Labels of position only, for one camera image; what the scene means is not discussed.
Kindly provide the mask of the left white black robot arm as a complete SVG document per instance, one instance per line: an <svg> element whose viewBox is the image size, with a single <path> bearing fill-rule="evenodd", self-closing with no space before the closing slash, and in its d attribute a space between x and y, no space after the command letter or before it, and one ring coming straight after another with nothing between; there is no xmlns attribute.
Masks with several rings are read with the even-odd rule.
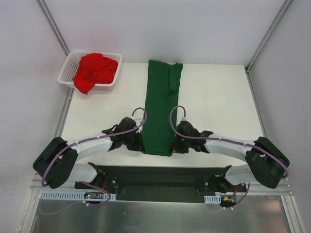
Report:
<svg viewBox="0 0 311 233"><path fill-rule="evenodd" d="M112 128L96 136L76 142L54 138L33 163L45 186L56 189L66 182L86 182L91 188L102 188L104 172L93 162L77 161L100 152L109 152L122 145L133 146L140 133L133 117L125 117Z"/></svg>

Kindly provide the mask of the green t shirt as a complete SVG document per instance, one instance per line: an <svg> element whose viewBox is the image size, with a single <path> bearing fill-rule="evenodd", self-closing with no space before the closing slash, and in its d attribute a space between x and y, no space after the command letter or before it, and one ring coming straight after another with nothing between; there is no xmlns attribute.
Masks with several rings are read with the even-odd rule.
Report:
<svg viewBox="0 0 311 233"><path fill-rule="evenodd" d="M170 119L172 108L178 105L180 79L183 65L150 60L148 65L145 111L147 120L143 126L142 141L145 153L172 156L177 112Z"/></svg>

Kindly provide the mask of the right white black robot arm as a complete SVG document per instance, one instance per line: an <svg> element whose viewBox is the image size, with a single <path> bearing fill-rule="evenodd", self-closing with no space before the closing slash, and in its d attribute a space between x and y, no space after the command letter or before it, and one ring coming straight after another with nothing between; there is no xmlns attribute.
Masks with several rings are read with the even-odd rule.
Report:
<svg viewBox="0 0 311 233"><path fill-rule="evenodd" d="M173 151L176 153L188 153L193 149L245 162L245 165L225 167L218 180L219 188L225 192L238 184L253 182L275 189L287 175L290 161L268 138L260 136L256 140L238 140L211 131L199 132L186 120L173 130L176 133Z"/></svg>

